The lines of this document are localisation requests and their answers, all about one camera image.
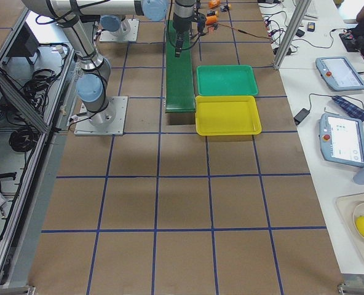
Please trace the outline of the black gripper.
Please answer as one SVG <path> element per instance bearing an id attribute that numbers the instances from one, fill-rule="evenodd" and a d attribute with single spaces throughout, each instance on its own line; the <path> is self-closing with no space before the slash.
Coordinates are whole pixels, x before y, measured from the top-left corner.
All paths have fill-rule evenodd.
<path id="1" fill-rule="evenodd" d="M 186 48 L 184 48 L 183 44 L 186 39 L 188 41 L 188 46 Z M 189 50 L 189 30 L 176 31 L 174 56 L 180 56 L 182 51 L 186 51 L 186 50 Z"/>

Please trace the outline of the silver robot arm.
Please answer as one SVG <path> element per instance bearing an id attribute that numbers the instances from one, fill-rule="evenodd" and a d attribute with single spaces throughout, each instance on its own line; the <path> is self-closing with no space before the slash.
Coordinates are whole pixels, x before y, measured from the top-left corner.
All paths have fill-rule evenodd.
<path id="1" fill-rule="evenodd" d="M 143 15 L 152 21 L 165 17 L 167 1 L 23 1 L 24 5 L 39 16 L 48 17 L 62 28 L 73 46 L 79 66 L 84 72 L 76 84 L 76 91 L 83 102 L 87 117 L 94 126 L 110 124 L 116 116 L 116 108 L 106 97 L 106 87 L 111 65 L 95 48 L 85 33 L 81 16 Z"/>
<path id="2" fill-rule="evenodd" d="M 180 57 L 181 53 L 190 48 L 184 48 L 184 36 L 191 30 L 191 24 L 197 23 L 199 33 L 203 32 L 206 16 L 195 10 L 195 1 L 175 1 L 175 6 L 171 7 L 168 1 L 135 1 L 135 5 L 140 8 L 143 15 L 150 20 L 160 21 L 167 12 L 173 12 L 172 26 L 176 31 L 176 41 L 169 41 L 175 49 L 175 57 Z M 119 39 L 126 39 L 130 34 L 132 22 L 125 18 L 124 14 L 102 15 L 100 24 L 104 30 Z"/>

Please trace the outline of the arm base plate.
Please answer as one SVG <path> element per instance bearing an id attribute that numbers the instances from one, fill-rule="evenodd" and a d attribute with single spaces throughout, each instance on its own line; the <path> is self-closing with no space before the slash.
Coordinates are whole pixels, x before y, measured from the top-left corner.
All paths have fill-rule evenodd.
<path id="1" fill-rule="evenodd" d="M 81 103 L 80 112 L 84 115 L 74 125 L 76 136 L 122 136 L 124 134 L 128 97 L 111 96 L 107 99 L 108 107 L 91 119 L 87 115 L 84 103 Z"/>
<path id="2" fill-rule="evenodd" d="M 101 43 L 126 43 L 136 42 L 138 37 L 138 19 L 114 18 L 113 15 L 105 16 L 100 20 L 102 32 Z"/>

